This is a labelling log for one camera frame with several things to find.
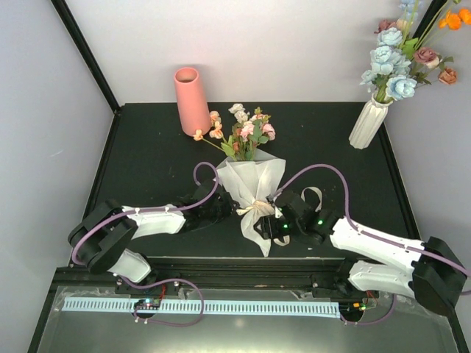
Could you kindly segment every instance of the white wrapping paper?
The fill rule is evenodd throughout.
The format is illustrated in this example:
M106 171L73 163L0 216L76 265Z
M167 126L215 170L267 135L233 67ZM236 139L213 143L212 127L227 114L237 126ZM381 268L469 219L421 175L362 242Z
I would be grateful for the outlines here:
M278 189L285 164L285 160L257 149L255 161L235 162L228 157L217 167L220 183L247 211L241 220L242 235L257 243L264 257L268 256L272 242L263 239L253 226L260 217L275 213L266 197Z

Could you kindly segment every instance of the artificial flower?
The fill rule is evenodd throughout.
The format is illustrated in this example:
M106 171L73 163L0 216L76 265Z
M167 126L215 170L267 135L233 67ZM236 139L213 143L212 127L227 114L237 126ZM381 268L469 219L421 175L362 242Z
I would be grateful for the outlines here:
M428 68L436 68L440 62L439 56L433 49L423 46L414 53L414 59Z
M245 110L244 106L240 103L235 103L231 108L229 108L231 114L236 114L240 110Z
M396 21L396 27L403 31L404 29L406 29L406 26L407 26L407 21L406 20L403 20L402 18L398 19Z
M407 68L410 66L410 64L412 64L412 62L407 59L407 57L403 54L403 51L400 49L394 49L388 61L394 66L394 69Z
M271 124L264 124L262 126L262 132L268 135L268 139L270 141L275 139L275 129L273 129L273 126Z
M241 131L241 136L242 136L242 139L244 140L244 142L248 141L249 135L253 135L253 129L255 128L254 124L252 124L251 121L248 121L247 123L248 124L246 124L242 128L242 131Z
M249 116L247 115L246 112L244 112L243 110L238 110L237 112L235 112L234 114L235 118L237 119L237 122L239 124L243 124L245 121L247 121L247 119L249 118Z
M404 75L391 77L386 83L386 94L395 101L400 101L401 99L412 97L415 93L416 85L417 81L415 79L409 79Z
M198 129L197 131L195 131L195 134L193 135L193 139L195 141L201 141L203 139L203 131L201 131L201 129Z
M219 113L216 112L215 110L209 113L209 117L211 118L211 123L214 126L214 123L217 121L220 123L221 122L221 117L219 116Z
M439 21L439 28L445 28L446 26L450 27L453 31L456 31L461 28L461 19L460 16L455 13L451 13L451 10L448 10L445 18L442 18Z
M375 32L375 34L377 35L377 34L381 33L382 31L386 31L387 29L390 29L390 28L392 28L392 27L397 27L395 21L382 20L382 21L378 24L378 30Z
M459 10L458 16L465 24L471 24L471 11L468 9Z
M403 33L397 28L390 28L378 35L378 46L396 46L403 41Z
M369 54L371 56L371 69L374 74L389 75L392 72L394 66L389 63L392 54L389 46L379 46L375 50L371 50Z
M452 68L445 68L439 74L439 81L445 83L446 85L453 85L457 81L457 73Z
M210 137L221 139L224 136L221 129L222 129L222 124L220 122L216 121L214 123L214 130L209 131Z

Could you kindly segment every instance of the orange flower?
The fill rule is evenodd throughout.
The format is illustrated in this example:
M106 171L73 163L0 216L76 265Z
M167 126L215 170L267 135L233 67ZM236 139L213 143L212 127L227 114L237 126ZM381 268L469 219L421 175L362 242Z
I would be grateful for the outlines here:
M195 141L201 141L203 139L203 131L201 129L198 129L195 131L196 134L193 135L193 138Z
M445 28L447 25L453 31L456 31L461 28L461 19L455 13L451 13L450 10L448 10L445 18L439 21L439 28Z
M214 122L214 130L209 131L210 137L221 139L224 135L222 133L221 129L222 129L222 124L218 121L215 121Z
M445 68L439 74L439 81L445 83L446 85L454 85L457 81L457 73L452 68Z
M459 10L458 16L465 24L471 24L471 11L468 9Z

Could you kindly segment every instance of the pink vase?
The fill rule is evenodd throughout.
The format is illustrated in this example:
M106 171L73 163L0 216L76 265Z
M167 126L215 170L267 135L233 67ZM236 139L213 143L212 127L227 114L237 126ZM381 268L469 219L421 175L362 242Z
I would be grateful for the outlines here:
M183 132L193 136L200 129L203 135L207 134L211 128L211 118L198 71L181 68L175 73L174 82Z

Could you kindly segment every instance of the vase opening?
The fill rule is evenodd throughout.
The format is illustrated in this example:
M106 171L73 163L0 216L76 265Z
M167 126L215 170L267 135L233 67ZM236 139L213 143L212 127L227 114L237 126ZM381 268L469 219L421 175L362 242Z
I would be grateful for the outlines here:
M175 79L181 83L190 83L198 78L198 71L194 68L181 68L175 74Z

